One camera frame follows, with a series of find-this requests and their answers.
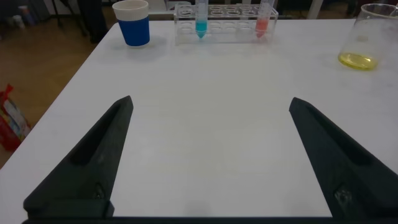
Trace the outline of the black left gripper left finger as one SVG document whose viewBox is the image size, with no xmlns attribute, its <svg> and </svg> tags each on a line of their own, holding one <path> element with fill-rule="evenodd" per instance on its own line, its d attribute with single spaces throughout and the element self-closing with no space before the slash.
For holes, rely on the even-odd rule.
<svg viewBox="0 0 398 224">
<path fill-rule="evenodd" d="M 110 199 L 133 108 L 130 96 L 113 103 L 24 200 L 24 206 Z"/>
</svg>

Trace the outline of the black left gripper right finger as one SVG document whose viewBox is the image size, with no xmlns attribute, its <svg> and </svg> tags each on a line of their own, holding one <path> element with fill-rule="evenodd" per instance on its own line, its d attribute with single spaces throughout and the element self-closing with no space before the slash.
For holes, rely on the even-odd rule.
<svg viewBox="0 0 398 224">
<path fill-rule="evenodd" d="M 397 174 L 309 102 L 289 112 L 333 218 L 397 218 Z"/>
</svg>

